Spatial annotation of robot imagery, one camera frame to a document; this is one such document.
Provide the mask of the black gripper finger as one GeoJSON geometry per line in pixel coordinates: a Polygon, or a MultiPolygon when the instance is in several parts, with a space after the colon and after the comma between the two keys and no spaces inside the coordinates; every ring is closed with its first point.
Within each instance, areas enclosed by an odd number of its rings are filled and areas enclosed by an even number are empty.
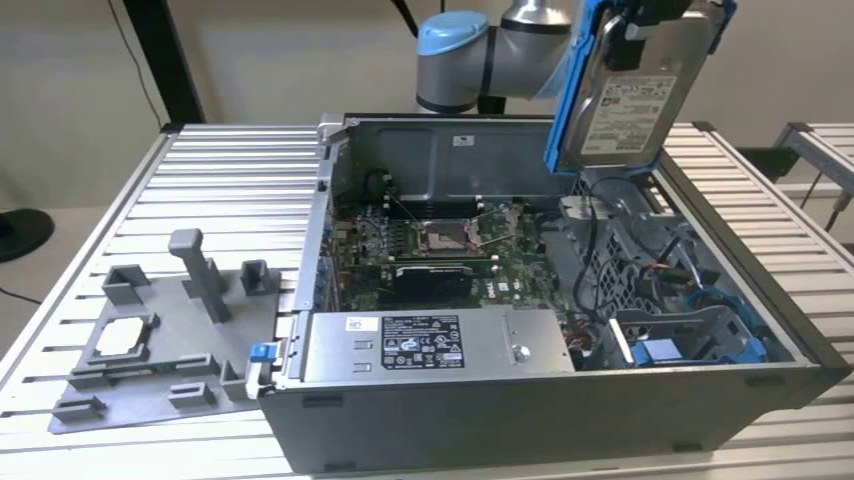
{"type": "Polygon", "coordinates": [[[638,68],[646,45],[645,32],[622,15],[615,15],[606,24],[605,45],[607,70],[638,68]]]}

